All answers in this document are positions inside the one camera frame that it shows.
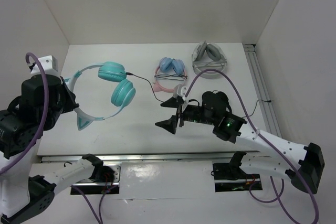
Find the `teal cat-ear headphones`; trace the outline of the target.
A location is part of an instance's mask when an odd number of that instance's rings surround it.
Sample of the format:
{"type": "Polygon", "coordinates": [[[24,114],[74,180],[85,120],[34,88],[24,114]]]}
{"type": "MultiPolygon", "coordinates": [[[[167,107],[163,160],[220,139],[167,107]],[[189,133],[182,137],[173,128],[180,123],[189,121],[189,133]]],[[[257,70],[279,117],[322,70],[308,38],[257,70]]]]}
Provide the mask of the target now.
{"type": "Polygon", "coordinates": [[[77,129],[79,131],[87,128],[94,121],[104,121],[118,115],[126,106],[128,106],[136,94],[136,89],[133,83],[127,79],[127,72],[123,65],[116,62],[103,62],[90,64],[73,74],[72,77],[65,79],[65,84],[71,92],[74,92],[75,84],[79,77],[87,70],[98,69],[98,78],[116,82],[118,85],[111,95],[111,103],[117,107],[117,110],[111,115],[105,117],[95,117],[85,113],[80,107],[74,109],[77,114],[77,129]]]}

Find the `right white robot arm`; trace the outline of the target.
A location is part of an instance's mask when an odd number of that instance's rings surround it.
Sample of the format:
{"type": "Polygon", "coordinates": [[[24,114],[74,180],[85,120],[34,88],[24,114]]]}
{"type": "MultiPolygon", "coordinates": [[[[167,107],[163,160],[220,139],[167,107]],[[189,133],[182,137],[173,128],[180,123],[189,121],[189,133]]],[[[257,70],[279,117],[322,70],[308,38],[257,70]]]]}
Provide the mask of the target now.
{"type": "Polygon", "coordinates": [[[185,122],[212,125],[213,134],[219,139],[265,154],[265,157],[260,157],[236,152],[229,162],[229,172],[233,177],[266,174],[286,179],[305,193],[317,193],[325,167],[319,145],[294,143],[252,126],[245,118],[232,113],[229,99],[223,92],[206,91],[202,94],[202,101],[196,105],[189,105],[174,95],[161,106],[176,109],[168,120],[155,123],[172,134],[185,122]]]}

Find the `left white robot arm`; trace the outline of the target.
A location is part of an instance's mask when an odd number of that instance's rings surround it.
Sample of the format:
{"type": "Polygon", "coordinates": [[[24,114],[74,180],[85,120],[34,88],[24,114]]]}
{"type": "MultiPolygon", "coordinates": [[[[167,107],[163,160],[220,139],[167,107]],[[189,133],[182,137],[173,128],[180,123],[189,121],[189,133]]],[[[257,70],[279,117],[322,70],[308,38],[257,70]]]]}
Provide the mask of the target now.
{"type": "Polygon", "coordinates": [[[79,106],[62,77],[48,74],[45,79],[47,95],[44,78],[38,74],[25,80],[22,94],[1,111],[1,168],[33,144],[18,163],[1,173],[1,223],[23,223],[45,211],[66,188],[103,177],[103,161],[92,154],[55,172],[29,175],[43,132],[51,130],[61,114],[79,106]]]}

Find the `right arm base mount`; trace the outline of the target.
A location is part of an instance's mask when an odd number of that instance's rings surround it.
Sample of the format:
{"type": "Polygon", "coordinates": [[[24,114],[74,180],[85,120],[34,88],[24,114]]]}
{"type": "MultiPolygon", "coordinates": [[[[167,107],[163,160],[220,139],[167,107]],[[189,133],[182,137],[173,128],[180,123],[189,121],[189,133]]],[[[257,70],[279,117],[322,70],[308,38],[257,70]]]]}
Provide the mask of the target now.
{"type": "Polygon", "coordinates": [[[229,162],[213,163],[211,175],[214,177],[216,193],[232,191],[262,190],[262,183],[259,174],[248,174],[240,166],[245,152],[236,152],[229,162]]]}

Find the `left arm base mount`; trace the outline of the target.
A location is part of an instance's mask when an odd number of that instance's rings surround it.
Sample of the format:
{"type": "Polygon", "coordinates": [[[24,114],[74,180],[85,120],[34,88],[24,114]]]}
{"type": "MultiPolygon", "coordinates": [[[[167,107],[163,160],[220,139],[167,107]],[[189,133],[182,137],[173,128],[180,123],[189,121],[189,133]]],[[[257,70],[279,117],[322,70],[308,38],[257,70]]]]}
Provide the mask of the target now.
{"type": "Polygon", "coordinates": [[[103,160],[92,154],[86,154],[82,158],[93,163],[93,174],[73,186],[78,187],[85,195],[119,194],[120,164],[104,163],[103,160]]]}

